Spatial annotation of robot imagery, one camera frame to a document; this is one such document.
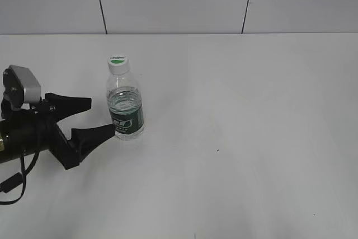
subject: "white bottle cap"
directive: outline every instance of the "white bottle cap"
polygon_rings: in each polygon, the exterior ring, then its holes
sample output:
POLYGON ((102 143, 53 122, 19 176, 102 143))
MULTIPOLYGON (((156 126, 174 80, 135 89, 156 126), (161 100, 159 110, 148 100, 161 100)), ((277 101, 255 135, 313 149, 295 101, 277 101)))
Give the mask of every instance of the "white bottle cap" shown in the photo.
POLYGON ((113 75, 127 73, 130 69, 127 56, 120 54, 108 58, 108 67, 113 75))

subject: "plastic bottle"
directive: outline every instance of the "plastic bottle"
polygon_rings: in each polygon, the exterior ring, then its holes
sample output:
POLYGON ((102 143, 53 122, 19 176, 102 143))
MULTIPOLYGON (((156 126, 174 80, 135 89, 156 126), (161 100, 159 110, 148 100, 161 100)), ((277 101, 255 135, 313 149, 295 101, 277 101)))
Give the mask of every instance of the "plastic bottle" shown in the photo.
POLYGON ((124 55, 109 57, 110 76, 107 81, 107 103, 116 136, 121 140, 137 138, 144 129, 142 97, 138 83, 124 55))

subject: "black line on wall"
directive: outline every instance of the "black line on wall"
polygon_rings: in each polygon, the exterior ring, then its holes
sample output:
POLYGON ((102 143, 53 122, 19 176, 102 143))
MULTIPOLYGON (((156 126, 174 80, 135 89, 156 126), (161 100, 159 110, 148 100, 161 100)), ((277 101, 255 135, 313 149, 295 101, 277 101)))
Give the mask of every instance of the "black line on wall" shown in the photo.
POLYGON ((246 9, 245 9, 245 16, 244 16, 244 21, 242 23, 242 29, 241 29, 241 34, 244 33, 244 27, 245 27, 245 22, 246 22, 246 15, 247 15, 247 10, 248 10, 248 5, 250 4, 250 0, 247 0, 246 3, 246 9))
POLYGON ((105 20, 105 15, 104 15, 104 13, 103 13, 102 1, 101 1, 101 0, 99 0, 99 1, 100 1, 100 7, 101 7, 101 13, 102 13, 103 24, 104 24, 104 26, 105 26, 105 32, 106 32, 106 34, 108 34, 108 32, 107 32, 107 26, 106 26, 106 20, 105 20))

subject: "black cable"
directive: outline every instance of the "black cable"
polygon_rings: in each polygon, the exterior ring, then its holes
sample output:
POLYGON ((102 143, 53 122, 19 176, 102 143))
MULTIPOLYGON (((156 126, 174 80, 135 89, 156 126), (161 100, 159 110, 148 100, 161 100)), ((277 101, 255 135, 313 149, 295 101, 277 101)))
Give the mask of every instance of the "black cable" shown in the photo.
POLYGON ((22 191, 21 191, 21 195, 19 198, 12 200, 12 201, 0 201, 0 205, 10 205, 10 204, 14 204, 17 201, 19 201, 22 197, 23 194, 25 193, 26 190, 26 169, 25 169, 25 151, 23 151, 21 153, 21 157, 20 157, 20 161, 21 161, 21 177, 22 177, 22 191))
POLYGON ((26 151, 24 150, 20 157, 21 173, 14 174, 12 177, 8 178, 7 180, 5 180, 4 182, 2 182, 0 184, 0 192, 4 192, 4 193, 8 193, 9 191, 13 190, 14 188, 16 188, 17 186, 22 184, 21 196, 18 199, 13 200, 13 201, 0 201, 0 205, 14 204, 22 198, 23 194, 25 193, 25 189, 26 189, 26 175, 28 175, 30 173, 30 171, 34 168, 34 166, 37 162, 37 159, 39 158, 39 155, 40 155, 40 149, 41 149, 41 134, 40 134, 40 132, 38 132, 37 133, 36 150, 34 152, 34 157, 32 158, 31 163, 29 164, 28 168, 25 169, 24 156, 26 155, 26 151))

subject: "green label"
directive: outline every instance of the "green label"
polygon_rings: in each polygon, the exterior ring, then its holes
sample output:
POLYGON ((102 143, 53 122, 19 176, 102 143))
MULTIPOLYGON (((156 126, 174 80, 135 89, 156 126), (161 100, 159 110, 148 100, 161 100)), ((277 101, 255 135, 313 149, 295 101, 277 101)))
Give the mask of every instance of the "green label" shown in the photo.
POLYGON ((120 115, 110 111, 116 131, 121 134, 133 134, 143 126, 142 106, 133 113, 120 115))
POLYGON ((111 60, 111 62, 114 64, 121 64, 124 62, 124 60, 111 60))

